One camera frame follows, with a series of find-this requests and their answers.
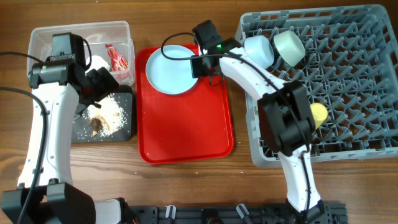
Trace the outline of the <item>light blue plate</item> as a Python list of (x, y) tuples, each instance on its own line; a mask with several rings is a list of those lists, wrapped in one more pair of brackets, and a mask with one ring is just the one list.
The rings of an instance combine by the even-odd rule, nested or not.
[(163, 56), (161, 49), (152, 53), (146, 63), (146, 77), (157, 91), (167, 95), (179, 95), (195, 86), (189, 60), (171, 60)]

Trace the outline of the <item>red snack wrapper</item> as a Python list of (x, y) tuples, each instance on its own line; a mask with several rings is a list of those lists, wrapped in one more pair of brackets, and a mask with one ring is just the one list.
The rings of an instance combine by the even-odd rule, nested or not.
[(123, 72), (124, 73), (119, 73), (116, 74), (116, 79), (118, 81), (125, 80), (130, 77), (130, 73), (127, 72), (128, 69), (128, 63), (126, 59), (116, 51), (114, 46), (112, 44), (106, 44), (105, 48), (107, 50), (107, 53), (109, 55), (110, 61), (111, 61), (111, 71), (112, 72)]

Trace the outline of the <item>light blue bowl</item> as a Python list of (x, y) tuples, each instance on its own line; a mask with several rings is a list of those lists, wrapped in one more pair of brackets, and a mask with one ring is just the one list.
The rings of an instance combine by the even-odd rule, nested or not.
[(249, 37), (243, 45), (249, 57), (262, 68), (268, 68), (274, 63), (274, 50), (263, 35)]

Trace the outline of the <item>green bowl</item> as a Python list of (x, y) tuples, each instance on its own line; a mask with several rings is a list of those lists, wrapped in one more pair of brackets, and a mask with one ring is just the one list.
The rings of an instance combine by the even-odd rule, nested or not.
[(303, 43), (291, 30), (275, 35), (274, 45), (282, 59), (291, 67), (296, 66), (305, 56)]

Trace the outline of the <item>yellow cup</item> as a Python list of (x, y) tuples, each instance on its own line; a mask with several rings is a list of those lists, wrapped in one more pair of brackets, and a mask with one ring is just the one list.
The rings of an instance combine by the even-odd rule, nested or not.
[(315, 122), (315, 129), (318, 129), (328, 118), (328, 110), (321, 103), (312, 103), (310, 109)]

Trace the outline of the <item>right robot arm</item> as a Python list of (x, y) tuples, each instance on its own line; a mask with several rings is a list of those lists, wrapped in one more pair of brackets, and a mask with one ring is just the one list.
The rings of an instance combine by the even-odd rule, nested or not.
[(307, 89), (298, 80), (286, 81), (267, 71), (274, 62), (274, 47), (286, 45), (280, 56), (296, 65), (305, 55), (300, 39), (285, 31), (270, 42), (263, 35), (244, 42), (224, 40), (210, 20), (193, 28), (200, 54), (191, 57), (193, 76), (219, 72), (234, 80), (257, 102), (261, 138), (281, 161), (287, 183), (287, 200), (301, 215), (320, 202), (310, 164), (313, 132), (318, 128), (307, 98)]

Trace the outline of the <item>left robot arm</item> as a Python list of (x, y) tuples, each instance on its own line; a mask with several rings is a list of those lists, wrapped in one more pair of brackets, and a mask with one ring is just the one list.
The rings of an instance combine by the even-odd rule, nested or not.
[(93, 69), (90, 46), (70, 32), (52, 37), (53, 52), (29, 74), (33, 119), (29, 148), (14, 190), (1, 195), (13, 223), (139, 223), (123, 198), (95, 202), (73, 185), (70, 168), (75, 116), (100, 106), (119, 85), (106, 68)]

